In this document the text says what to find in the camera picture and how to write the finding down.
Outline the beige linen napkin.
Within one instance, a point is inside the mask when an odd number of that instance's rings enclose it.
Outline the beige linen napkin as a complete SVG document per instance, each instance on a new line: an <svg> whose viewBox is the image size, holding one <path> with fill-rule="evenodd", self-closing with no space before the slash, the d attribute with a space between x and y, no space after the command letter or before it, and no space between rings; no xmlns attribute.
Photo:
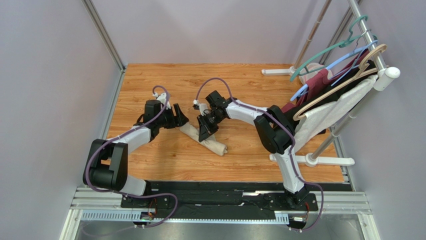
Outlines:
<svg viewBox="0 0 426 240"><path fill-rule="evenodd" d="M205 148L209 149L211 152L215 153L218 156L223 156L228 153L228 147L225 144L217 141L216 136L214 134L209 136L206 140L199 141L199 129L195 128L189 122L181 126L179 130L182 133L186 134L188 137L190 137L192 140L194 140L196 143L204 146Z"/></svg>

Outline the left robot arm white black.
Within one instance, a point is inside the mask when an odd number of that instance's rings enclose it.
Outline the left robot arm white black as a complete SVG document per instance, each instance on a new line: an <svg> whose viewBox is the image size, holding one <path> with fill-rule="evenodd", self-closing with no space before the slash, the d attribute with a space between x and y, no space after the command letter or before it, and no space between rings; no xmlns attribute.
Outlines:
<svg viewBox="0 0 426 240"><path fill-rule="evenodd" d="M144 196L149 184L129 175L128 156L137 148L150 143L160 129L174 129L189 119L175 103L172 107L160 100L148 100L144 113L133 127L111 139L95 139L90 147L82 176L83 183L98 192L117 192L128 196Z"/></svg>

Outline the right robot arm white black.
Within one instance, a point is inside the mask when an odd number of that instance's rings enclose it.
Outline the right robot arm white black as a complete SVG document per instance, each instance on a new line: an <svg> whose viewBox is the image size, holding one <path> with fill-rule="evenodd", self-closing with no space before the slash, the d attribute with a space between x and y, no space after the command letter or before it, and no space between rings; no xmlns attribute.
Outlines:
<svg viewBox="0 0 426 240"><path fill-rule="evenodd" d="M278 164L283 178L283 187L288 197L299 204L309 194L296 163L293 145L295 130L281 109L272 105L269 108L246 104L240 100L221 96L216 90L206 98L207 103L193 101L193 108L200 112L197 116L199 142L206 140L219 129L225 119L239 120L256 128L263 147L270 158Z"/></svg>

